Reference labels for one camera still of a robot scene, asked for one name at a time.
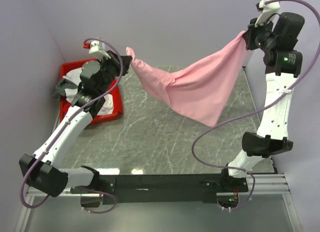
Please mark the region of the pink t-shirt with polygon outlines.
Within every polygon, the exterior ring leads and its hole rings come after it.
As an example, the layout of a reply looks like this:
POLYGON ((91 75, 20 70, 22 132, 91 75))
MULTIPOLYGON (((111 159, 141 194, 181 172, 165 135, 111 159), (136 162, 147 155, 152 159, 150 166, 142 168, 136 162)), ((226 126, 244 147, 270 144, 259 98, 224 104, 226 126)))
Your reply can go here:
POLYGON ((221 50, 188 67, 168 72, 136 57, 131 66, 147 94, 165 102, 176 113, 209 127, 216 125, 248 55, 244 32, 221 50))

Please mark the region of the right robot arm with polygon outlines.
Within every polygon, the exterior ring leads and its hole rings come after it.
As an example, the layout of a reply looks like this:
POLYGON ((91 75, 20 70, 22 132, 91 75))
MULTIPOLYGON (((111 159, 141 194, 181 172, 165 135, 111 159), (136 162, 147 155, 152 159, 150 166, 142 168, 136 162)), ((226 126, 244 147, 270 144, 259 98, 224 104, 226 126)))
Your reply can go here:
POLYGON ((224 191, 237 185, 236 178, 244 178, 258 162, 292 150, 293 142, 288 137, 288 118, 293 94, 292 84, 301 73, 303 56, 294 50, 297 37, 305 24, 302 16, 285 12, 279 15, 276 24, 268 18, 255 26, 252 19, 243 35, 246 49, 261 49, 265 64, 265 110, 257 132, 245 132, 242 150, 227 164, 227 173, 219 179, 224 191))

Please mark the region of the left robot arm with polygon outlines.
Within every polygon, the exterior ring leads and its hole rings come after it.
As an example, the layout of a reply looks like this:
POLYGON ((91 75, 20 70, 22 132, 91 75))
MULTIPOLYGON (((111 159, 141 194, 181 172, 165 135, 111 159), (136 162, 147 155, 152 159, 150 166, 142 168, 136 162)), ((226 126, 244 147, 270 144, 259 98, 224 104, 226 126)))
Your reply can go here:
POLYGON ((82 186, 89 193, 99 189, 97 170, 88 166, 67 170, 61 164, 80 133, 97 117, 106 92, 117 87, 116 78, 128 72, 131 61, 131 56, 107 51, 101 58, 82 65, 77 93, 65 117, 38 150, 19 160, 24 184, 51 197, 68 187, 82 186))

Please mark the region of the white t-shirt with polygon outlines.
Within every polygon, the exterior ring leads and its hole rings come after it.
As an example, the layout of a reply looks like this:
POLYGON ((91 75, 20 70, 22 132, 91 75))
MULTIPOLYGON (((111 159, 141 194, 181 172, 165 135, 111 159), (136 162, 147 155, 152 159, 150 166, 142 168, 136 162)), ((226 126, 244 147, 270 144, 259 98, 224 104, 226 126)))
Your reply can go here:
MULTIPOLYGON (((73 69, 69 71, 66 75, 64 75, 62 78, 68 79, 74 82, 76 85, 79 85, 81 81, 80 80, 81 71, 82 71, 81 68, 73 69)), ((67 95, 66 100, 69 103, 71 103, 77 92, 78 92, 78 89, 74 89, 74 90, 66 89, 66 95, 67 95)), ((100 109, 100 111, 98 112, 99 116, 109 115, 114 110, 113 96, 111 94, 107 94, 105 95, 104 99, 105 99, 105 102, 102 108, 100 109)))

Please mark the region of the red plastic bin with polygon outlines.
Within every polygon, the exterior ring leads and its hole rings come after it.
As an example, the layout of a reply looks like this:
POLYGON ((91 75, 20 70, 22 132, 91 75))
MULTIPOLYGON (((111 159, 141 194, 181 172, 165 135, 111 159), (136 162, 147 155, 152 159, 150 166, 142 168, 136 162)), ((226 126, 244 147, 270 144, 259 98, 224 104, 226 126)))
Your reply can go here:
MULTIPOLYGON (((62 64, 60 70, 61 78, 78 85, 80 83, 81 67, 88 61, 90 61, 90 59, 62 64)), ((62 95, 60 100, 60 121, 62 121, 67 114, 71 101, 78 91, 78 87, 75 87, 74 89, 66 88, 64 91, 66 92, 66 95, 62 95)), ((104 98, 105 103, 90 125, 117 120, 118 115, 124 113, 121 93, 118 87, 115 87, 111 93, 107 94, 104 98)))

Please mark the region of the grey t-shirt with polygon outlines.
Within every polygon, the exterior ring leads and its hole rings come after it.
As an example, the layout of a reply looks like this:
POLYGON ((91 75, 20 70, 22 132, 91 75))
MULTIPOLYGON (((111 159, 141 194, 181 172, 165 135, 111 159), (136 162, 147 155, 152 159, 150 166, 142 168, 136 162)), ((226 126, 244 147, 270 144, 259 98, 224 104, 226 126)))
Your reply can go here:
POLYGON ((62 78, 58 81, 57 85, 55 86, 55 91, 52 95, 52 97, 56 100, 60 100, 61 98, 66 98, 67 97, 67 93, 66 93, 66 89, 77 89, 78 85, 76 85, 74 82, 62 78))

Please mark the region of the black base beam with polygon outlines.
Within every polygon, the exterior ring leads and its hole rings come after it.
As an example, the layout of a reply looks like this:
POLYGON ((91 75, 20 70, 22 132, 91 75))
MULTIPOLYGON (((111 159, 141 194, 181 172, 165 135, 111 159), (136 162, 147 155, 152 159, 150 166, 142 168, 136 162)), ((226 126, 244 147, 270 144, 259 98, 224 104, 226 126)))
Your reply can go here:
POLYGON ((216 203, 218 193, 248 192, 245 178, 222 174, 101 175, 98 192, 116 197, 118 203, 189 202, 216 203))

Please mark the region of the aluminium frame rail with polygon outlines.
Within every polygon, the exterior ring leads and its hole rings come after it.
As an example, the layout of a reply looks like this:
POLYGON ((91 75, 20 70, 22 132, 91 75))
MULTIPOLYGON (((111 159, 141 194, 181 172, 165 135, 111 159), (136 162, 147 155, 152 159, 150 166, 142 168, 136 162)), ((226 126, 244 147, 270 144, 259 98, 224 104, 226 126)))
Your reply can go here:
MULTIPOLYGON (((205 127, 177 114, 163 118, 127 113, 89 126, 62 160, 63 168, 88 165, 110 174, 216 172, 191 154, 205 127)), ((256 166, 253 200, 234 212, 200 202, 126 203, 103 215, 81 211, 72 195, 26 210, 23 231, 292 231, 289 187, 271 161, 256 166)))

